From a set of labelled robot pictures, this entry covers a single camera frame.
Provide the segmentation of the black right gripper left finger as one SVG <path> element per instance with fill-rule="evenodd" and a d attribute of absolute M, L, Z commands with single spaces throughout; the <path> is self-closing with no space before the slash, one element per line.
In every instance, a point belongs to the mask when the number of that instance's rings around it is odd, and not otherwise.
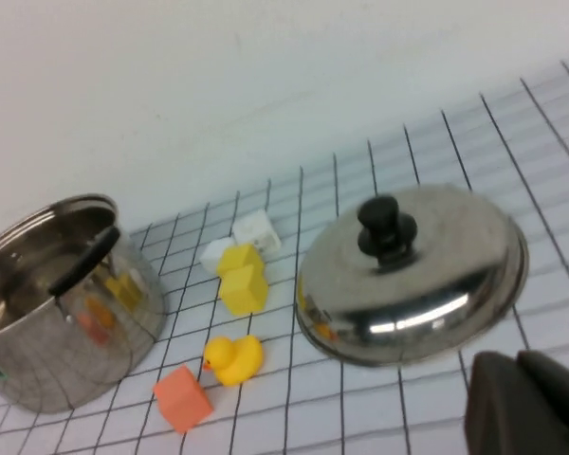
<path fill-rule="evenodd" d="M 517 356 L 474 357 L 464 430 L 470 454 L 569 454 L 569 429 Z"/>

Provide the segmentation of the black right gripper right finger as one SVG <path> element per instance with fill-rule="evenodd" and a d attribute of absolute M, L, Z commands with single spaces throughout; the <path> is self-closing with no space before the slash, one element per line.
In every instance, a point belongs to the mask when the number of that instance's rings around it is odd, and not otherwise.
<path fill-rule="evenodd" d="M 569 369 L 538 351 L 521 351 L 518 365 L 540 390 L 550 409 L 569 429 Z"/>

